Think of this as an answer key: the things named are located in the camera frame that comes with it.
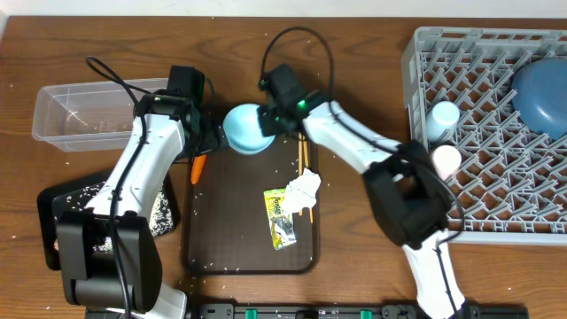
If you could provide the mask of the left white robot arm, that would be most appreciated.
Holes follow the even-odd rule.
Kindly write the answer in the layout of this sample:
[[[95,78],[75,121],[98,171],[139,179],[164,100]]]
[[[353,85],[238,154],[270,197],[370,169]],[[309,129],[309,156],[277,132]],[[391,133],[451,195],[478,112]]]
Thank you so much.
[[[202,115],[200,93],[161,89],[136,102],[128,144],[83,209],[58,213],[66,301],[121,318],[184,318],[188,297],[165,284],[150,231],[154,201],[171,165],[213,148],[220,127]]]

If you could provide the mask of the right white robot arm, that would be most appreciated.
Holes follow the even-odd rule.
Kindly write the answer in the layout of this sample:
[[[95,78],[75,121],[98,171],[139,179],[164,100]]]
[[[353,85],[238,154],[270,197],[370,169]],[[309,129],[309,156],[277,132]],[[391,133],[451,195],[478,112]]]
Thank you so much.
[[[378,226],[402,248],[416,282],[417,302],[430,318],[462,318],[447,213],[458,201],[415,140],[380,136],[348,114],[330,94],[308,92],[287,64],[261,71],[269,104],[258,112],[263,135],[302,132],[361,174]]]

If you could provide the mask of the orange carrot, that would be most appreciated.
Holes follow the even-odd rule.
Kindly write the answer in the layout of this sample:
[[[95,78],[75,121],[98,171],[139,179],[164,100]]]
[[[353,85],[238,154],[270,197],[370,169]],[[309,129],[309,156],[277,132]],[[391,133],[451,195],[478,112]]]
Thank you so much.
[[[206,164],[206,155],[196,156],[192,161],[191,171],[190,171],[190,182],[195,185],[200,180],[204,166]]]

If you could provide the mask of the pink cup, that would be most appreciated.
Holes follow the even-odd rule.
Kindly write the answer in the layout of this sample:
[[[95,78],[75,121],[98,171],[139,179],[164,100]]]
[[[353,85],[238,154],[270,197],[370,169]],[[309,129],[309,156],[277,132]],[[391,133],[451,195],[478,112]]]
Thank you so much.
[[[431,153],[431,162],[438,176],[446,181],[458,171],[462,163],[462,155],[451,145],[441,145]]]

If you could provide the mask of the small light blue bowl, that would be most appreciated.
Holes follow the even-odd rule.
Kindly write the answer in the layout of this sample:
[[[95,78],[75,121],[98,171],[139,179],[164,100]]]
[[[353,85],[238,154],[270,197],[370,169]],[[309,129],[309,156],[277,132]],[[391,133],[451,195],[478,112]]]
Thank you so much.
[[[257,104],[241,104],[226,115],[222,127],[229,147],[243,155],[255,155],[266,150],[274,136],[263,136],[258,120]]]

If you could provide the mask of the white rice pile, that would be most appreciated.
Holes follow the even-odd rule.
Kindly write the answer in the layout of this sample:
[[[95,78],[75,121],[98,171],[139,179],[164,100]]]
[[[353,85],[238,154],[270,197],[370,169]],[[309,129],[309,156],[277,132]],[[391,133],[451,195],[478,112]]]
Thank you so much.
[[[63,211],[82,211],[86,204],[98,194],[102,183],[86,186],[58,196],[53,201],[53,215],[56,222]],[[152,206],[151,216],[148,218],[149,228],[154,237],[160,237],[172,232],[176,227],[174,213],[169,205],[169,200],[164,186],[161,186]]]

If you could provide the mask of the light blue cup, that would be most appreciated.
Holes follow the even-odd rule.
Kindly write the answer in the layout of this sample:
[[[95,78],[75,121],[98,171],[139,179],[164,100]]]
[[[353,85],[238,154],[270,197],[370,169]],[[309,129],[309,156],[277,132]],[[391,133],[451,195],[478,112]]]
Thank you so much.
[[[441,101],[430,109],[426,116],[426,134],[429,142],[438,141],[444,133],[452,130],[460,118],[457,105]]]

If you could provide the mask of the large dark blue plate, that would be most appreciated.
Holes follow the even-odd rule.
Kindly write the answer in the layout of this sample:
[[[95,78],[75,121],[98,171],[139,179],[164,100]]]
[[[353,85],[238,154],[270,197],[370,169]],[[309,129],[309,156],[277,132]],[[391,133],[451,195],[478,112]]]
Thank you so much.
[[[513,107],[533,132],[566,135],[566,59],[544,58],[521,67],[512,82]]]

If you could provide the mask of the yellow green snack wrapper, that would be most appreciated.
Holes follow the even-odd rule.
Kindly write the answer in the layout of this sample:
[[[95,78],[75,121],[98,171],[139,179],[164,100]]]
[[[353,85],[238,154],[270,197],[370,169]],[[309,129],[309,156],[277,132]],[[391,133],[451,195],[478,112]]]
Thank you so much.
[[[287,214],[283,209],[284,195],[285,189],[263,192],[272,245],[277,251],[297,242],[293,214]]]

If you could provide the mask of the white napkin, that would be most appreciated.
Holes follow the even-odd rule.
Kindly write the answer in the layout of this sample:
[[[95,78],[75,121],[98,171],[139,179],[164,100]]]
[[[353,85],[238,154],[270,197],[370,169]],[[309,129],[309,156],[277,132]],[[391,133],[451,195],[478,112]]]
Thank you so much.
[[[317,202],[316,194],[321,185],[321,177],[305,168],[303,174],[290,181],[284,191],[281,208],[284,214],[295,214],[303,208],[313,208]]]

